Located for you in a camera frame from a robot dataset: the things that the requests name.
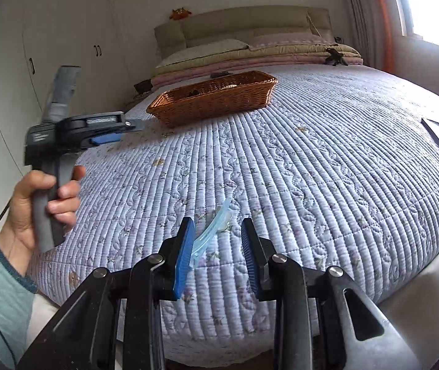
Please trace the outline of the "teal left sleeve forearm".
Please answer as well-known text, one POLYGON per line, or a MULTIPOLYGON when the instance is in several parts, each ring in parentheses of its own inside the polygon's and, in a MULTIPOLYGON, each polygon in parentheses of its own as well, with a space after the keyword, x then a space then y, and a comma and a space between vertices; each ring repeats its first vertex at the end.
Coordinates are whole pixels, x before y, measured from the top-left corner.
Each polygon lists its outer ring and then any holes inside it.
POLYGON ((0 366, 13 369, 27 342, 37 287, 21 276, 0 251, 0 366))

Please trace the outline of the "person's left hand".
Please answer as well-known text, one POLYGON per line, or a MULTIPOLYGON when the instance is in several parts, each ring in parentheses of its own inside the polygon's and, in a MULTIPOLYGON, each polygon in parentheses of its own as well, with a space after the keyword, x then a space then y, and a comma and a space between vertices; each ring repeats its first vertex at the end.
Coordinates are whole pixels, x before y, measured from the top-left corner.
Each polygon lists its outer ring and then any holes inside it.
POLYGON ((8 263, 22 277, 26 274, 30 260, 37 248, 35 213, 44 211, 48 217, 60 222, 70 230, 76 224, 76 211, 81 199, 80 181, 85 177, 86 169, 82 165, 73 168, 71 180, 61 185, 56 192, 56 199, 36 206, 37 191, 50 190, 57 179, 42 171, 29 171, 15 186, 10 200, 8 219, 0 231, 0 251, 8 263))

